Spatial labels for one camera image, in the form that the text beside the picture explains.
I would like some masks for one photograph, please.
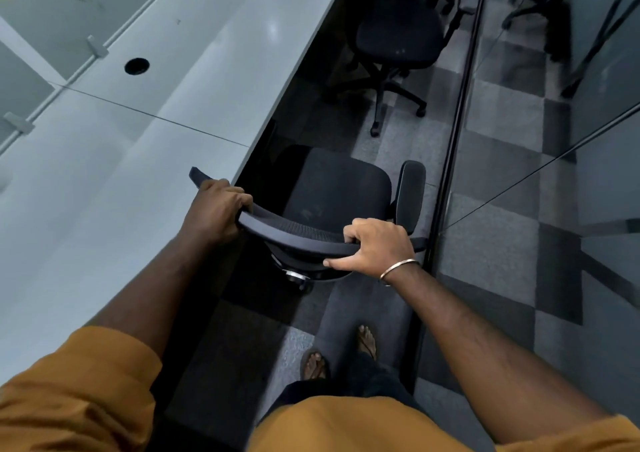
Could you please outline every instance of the chair seat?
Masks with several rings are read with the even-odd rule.
[[[444,47],[436,10],[420,0],[375,0],[356,33],[356,48],[373,62],[426,68]]]
[[[341,234],[354,218],[387,219],[391,180],[377,166],[326,149],[291,146],[269,177],[267,209]]]

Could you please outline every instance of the orange shirt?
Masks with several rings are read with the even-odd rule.
[[[0,388],[0,449],[142,450],[151,434],[156,354],[116,330],[84,327]],[[249,450],[468,451],[420,412],[391,398],[318,396],[277,409]],[[615,416],[504,452],[640,450],[640,431]]]

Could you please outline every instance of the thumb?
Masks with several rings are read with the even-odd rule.
[[[351,255],[344,258],[325,258],[323,265],[331,267],[335,270],[352,271],[357,267],[358,257],[356,255]]]

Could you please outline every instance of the shirt sleeve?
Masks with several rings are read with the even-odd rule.
[[[145,344],[83,327],[53,354],[0,387],[0,443],[24,450],[142,450],[162,363]]]
[[[497,446],[497,452],[630,452],[640,450],[640,430],[617,415],[528,442]]]

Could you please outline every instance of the person's left hand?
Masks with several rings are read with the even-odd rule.
[[[178,237],[190,243],[220,245],[238,235],[236,214],[251,208],[253,197],[244,189],[231,186],[227,180],[207,180],[184,217]]]

